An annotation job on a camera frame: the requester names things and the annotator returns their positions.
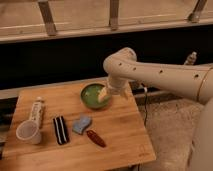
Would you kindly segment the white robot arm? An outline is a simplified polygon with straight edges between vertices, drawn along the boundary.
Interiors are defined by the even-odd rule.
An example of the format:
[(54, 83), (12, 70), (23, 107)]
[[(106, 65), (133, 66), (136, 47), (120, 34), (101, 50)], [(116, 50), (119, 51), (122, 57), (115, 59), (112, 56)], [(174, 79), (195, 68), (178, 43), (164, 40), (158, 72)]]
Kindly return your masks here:
[(142, 63), (133, 49), (125, 47), (108, 56), (103, 68), (108, 77), (99, 102), (112, 95), (124, 95), (126, 82), (135, 80), (202, 104), (186, 171), (213, 171), (212, 66)]

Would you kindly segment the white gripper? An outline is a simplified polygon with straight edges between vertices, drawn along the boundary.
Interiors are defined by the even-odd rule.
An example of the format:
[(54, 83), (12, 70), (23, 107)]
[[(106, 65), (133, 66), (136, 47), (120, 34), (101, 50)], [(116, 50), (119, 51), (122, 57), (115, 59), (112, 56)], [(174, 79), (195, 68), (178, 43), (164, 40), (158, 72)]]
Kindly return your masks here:
[(125, 79), (117, 77), (108, 77), (107, 78), (107, 89), (102, 88), (98, 94), (98, 102), (101, 103), (109, 98), (110, 95), (120, 95), (121, 97), (127, 99), (128, 95), (126, 93), (126, 84)]

